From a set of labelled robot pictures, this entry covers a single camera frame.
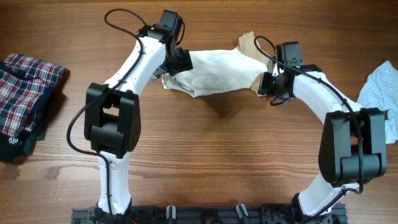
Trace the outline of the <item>white camouflage baby garment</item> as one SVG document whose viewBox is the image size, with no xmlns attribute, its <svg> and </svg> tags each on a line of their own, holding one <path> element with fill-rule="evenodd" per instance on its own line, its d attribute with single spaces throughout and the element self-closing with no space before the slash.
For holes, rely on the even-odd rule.
<svg viewBox="0 0 398 224">
<path fill-rule="evenodd" d="M 254 32 L 238 39 L 232 50 L 201 50 L 190 52 L 193 69 L 174 76 L 162 76 L 165 89 L 179 90 L 199 96 L 250 89 L 257 92 L 261 74 L 272 69 L 272 62 L 254 44 Z"/>
</svg>

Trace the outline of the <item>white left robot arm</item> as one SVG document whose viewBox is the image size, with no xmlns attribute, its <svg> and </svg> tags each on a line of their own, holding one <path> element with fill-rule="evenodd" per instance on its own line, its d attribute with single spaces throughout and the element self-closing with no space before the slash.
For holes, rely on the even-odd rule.
<svg viewBox="0 0 398 224">
<path fill-rule="evenodd" d="M 159 23 L 144 24 L 134 34 L 136 44 L 121 68 L 86 91 L 84 135 L 99 160 L 96 209 L 102 217 L 125 216 L 131 207 L 128 160 L 141 134 L 139 97 L 148 81 L 193 68 L 189 51 L 179 46 L 184 32 L 182 17 L 164 10 Z"/>
</svg>

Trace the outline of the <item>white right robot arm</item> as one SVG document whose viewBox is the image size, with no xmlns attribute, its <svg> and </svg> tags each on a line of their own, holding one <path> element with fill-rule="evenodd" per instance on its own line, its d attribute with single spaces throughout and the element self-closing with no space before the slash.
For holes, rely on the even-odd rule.
<svg viewBox="0 0 398 224">
<path fill-rule="evenodd" d="M 298 42 L 273 46 L 275 67 L 262 74 L 258 93 L 272 106 L 303 101 L 323 124 L 318 153 L 320 173 L 296 198 L 303 218 L 315 218 L 347 193 L 361 194 L 365 184 L 387 168 L 384 113 L 365 108 L 331 84 L 323 70 L 306 65 Z"/>
</svg>

